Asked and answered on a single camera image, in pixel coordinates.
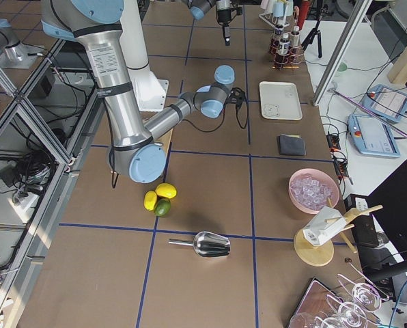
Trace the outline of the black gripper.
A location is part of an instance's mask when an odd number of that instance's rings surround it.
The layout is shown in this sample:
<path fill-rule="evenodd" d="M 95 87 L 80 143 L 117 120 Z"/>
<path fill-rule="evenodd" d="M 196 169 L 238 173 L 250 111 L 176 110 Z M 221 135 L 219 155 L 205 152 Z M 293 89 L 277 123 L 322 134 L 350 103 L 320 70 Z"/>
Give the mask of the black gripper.
<path fill-rule="evenodd" d="M 225 46 L 230 44 L 231 40 L 230 28 L 228 24 L 230 24 L 235 17 L 240 16 L 241 14 L 242 8 L 238 4 L 233 3 L 233 1 L 216 1 L 216 21 L 219 25 L 223 25 L 222 30 Z"/>

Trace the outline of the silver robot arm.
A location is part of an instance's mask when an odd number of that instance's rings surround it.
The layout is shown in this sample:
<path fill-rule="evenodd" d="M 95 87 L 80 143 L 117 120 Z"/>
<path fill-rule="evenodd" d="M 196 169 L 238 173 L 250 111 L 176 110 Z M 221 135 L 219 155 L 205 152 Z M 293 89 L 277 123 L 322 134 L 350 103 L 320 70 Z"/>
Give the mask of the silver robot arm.
<path fill-rule="evenodd" d="M 109 117 L 108 162 L 135 182 L 155 181 L 166 165 L 155 141 L 187 115 L 200 111 L 217 118 L 235 81 L 231 66 L 219 66 L 215 81 L 143 121 L 139 105 L 160 96 L 162 88 L 150 70 L 141 16 L 136 1 L 42 1 L 42 26 L 54 38 L 82 44 Z"/>
<path fill-rule="evenodd" d="M 225 46 L 231 42 L 230 23 L 237 16 L 242 15 L 242 8 L 229 0 L 188 0 L 186 4 L 195 20 L 201 20 L 212 8 L 215 8 L 216 22 L 223 32 Z"/>

